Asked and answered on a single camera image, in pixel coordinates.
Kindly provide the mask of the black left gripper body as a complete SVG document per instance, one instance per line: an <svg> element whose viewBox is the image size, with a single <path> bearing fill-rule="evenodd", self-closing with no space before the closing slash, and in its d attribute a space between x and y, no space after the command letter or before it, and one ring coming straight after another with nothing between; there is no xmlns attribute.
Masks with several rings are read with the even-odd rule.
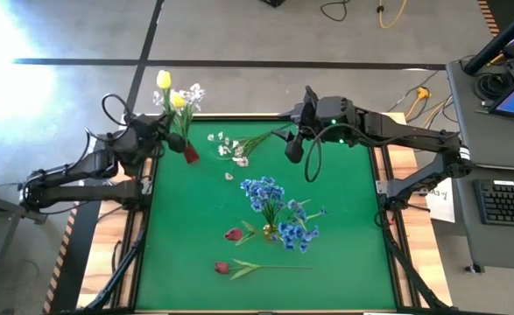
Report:
<svg viewBox="0 0 514 315"><path fill-rule="evenodd" d="M124 118L127 129L118 139L118 156L122 162L139 165L147 158L160 157L165 140L165 136L159 135L160 115L131 114Z"/></svg>

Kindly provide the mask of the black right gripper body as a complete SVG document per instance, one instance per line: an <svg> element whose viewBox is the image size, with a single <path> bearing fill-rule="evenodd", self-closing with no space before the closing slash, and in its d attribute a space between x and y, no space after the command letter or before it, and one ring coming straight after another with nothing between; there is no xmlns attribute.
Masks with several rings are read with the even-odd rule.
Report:
<svg viewBox="0 0 514 315"><path fill-rule="evenodd" d="M299 115L299 130L307 138L318 136L325 142L346 143L352 138L349 125L356 123L356 107L342 96L319 96L305 86L303 108Z"/></svg>

